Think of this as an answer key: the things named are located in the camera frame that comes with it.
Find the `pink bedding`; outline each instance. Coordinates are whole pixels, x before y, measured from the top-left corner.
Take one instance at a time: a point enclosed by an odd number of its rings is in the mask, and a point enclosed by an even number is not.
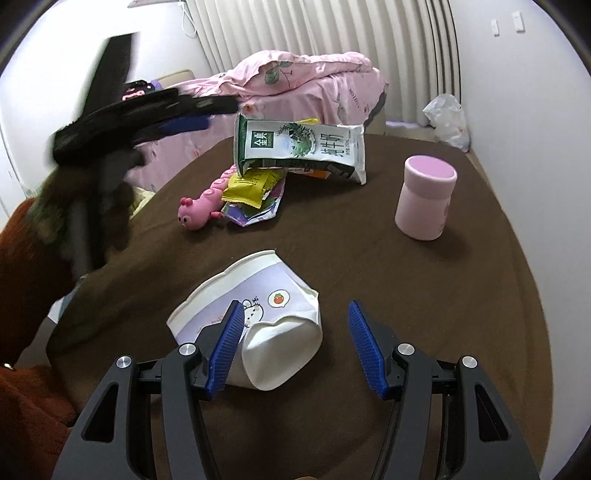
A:
[[[345,125],[364,123],[387,86],[369,59],[356,52],[309,57],[275,50],[251,55],[226,73],[175,85],[196,96],[237,95],[242,113],[251,118],[314,117]],[[233,136],[234,121],[235,115],[214,116],[207,130],[140,145],[147,165],[129,172],[128,180],[157,191],[197,157]]]

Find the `brown tablecloth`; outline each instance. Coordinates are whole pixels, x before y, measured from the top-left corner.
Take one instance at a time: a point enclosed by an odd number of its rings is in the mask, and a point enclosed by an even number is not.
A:
[[[404,160],[413,154],[443,158],[459,176],[434,242],[414,241],[394,224]],[[82,284],[50,339],[49,358],[76,407],[120,355],[169,353],[176,344],[166,320],[200,283],[248,254],[277,249],[319,291],[324,340],[275,391],[226,387],[203,404],[225,480],[370,478],[391,406],[363,376],[347,328],[353,299],[435,358],[475,356],[540,466],[552,405],[548,335],[498,202],[462,152],[445,145],[367,135],[366,155],[367,185],[289,175],[277,218],[247,228],[211,222],[186,232],[176,215],[181,197],[197,197],[230,166],[232,140],[180,172],[133,220],[128,249]],[[155,443],[163,460],[161,439]],[[433,462],[428,456],[425,472]]]

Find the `orange sweater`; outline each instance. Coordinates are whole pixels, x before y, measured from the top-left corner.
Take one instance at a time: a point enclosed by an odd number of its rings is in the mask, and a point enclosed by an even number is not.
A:
[[[0,365],[16,363],[51,305],[74,287],[70,266],[30,228],[32,204],[23,202],[0,233]],[[75,416],[50,367],[0,367],[0,478],[51,478]]]

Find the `pink bottle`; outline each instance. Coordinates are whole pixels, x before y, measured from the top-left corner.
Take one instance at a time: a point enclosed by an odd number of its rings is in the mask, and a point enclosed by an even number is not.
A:
[[[394,221],[416,240],[435,240],[443,232],[457,172],[435,157],[415,155],[404,164],[404,184]]]
[[[228,181],[236,172],[236,167],[226,170],[221,178],[214,180],[211,186],[196,199],[181,198],[181,206],[178,208],[178,221],[187,230],[199,230],[204,227],[210,218],[220,218],[219,211],[224,201],[222,193],[228,188]]]

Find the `pillow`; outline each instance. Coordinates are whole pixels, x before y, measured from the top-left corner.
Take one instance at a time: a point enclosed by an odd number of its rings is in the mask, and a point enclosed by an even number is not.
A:
[[[371,72],[370,59],[354,51],[330,55],[295,55],[287,51],[262,50],[242,60],[236,68],[218,75],[221,94],[276,95],[313,79],[341,72]]]

